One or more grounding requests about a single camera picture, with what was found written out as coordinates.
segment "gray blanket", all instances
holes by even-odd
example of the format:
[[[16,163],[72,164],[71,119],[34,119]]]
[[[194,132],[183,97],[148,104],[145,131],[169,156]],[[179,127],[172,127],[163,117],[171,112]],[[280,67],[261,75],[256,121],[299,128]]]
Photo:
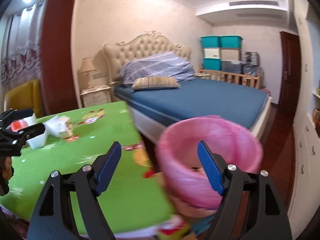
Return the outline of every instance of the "gray blanket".
[[[171,76],[180,82],[194,79],[193,74],[190,62],[170,51],[131,60],[119,75],[124,85],[132,85],[140,77]]]

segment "ceiling vent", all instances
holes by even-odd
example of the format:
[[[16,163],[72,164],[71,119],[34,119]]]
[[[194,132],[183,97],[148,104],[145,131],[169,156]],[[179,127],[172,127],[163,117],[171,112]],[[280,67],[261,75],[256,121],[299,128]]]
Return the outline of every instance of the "ceiling vent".
[[[281,19],[282,15],[279,14],[269,14],[269,13],[239,13],[236,14],[238,17],[269,17]]]
[[[239,2],[230,2],[229,6],[235,5],[274,5],[279,6],[277,1],[239,1]]]

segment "wooden floor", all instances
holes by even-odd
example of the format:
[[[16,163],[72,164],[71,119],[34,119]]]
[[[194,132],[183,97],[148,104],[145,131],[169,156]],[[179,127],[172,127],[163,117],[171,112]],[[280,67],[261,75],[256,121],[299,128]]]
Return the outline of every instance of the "wooden floor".
[[[292,123],[293,115],[283,113],[273,106],[265,132],[260,140],[264,150],[261,169],[268,171],[269,175],[273,178],[287,210],[292,195],[295,171],[295,148]],[[155,170],[159,171],[154,154],[154,144],[143,135],[142,137]],[[232,234],[233,236],[240,234],[246,210],[247,196],[247,194],[244,194],[242,199],[238,219]],[[199,239],[203,239],[203,237],[204,234],[201,234]]]

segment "blue bed sheet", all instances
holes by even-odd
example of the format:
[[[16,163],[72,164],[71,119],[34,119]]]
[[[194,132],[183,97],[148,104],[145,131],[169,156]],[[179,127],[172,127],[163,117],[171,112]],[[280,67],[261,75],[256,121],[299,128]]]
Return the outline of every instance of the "blue bed sheet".
[[[196,78],[180,85],[179,89],[144,91],[120,85],[115,88],[115,94],[165,126],[213,114],[250,128],[268,98],[262,90],[214,80]]]

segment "metal bolt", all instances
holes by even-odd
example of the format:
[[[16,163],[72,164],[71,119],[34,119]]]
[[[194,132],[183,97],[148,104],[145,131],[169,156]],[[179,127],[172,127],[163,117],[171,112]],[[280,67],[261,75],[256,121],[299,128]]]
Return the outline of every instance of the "metal bolt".
[[[91,165],[85,165],[82,167],[83,171],[90,171],[91,170]]]
[[[269,173],[265,170],[262,170],[260,171],[260,174],[263,176],[263,177],[268,177]]]
[[[55,178],[59,175],[59,172],[58,171],[53,171],[51,172],[51,177]]]
[[[237,169],[237,166],[235,166],[234,164],[229,164],[228,165],[228,170],[229,171],[235,171]]]

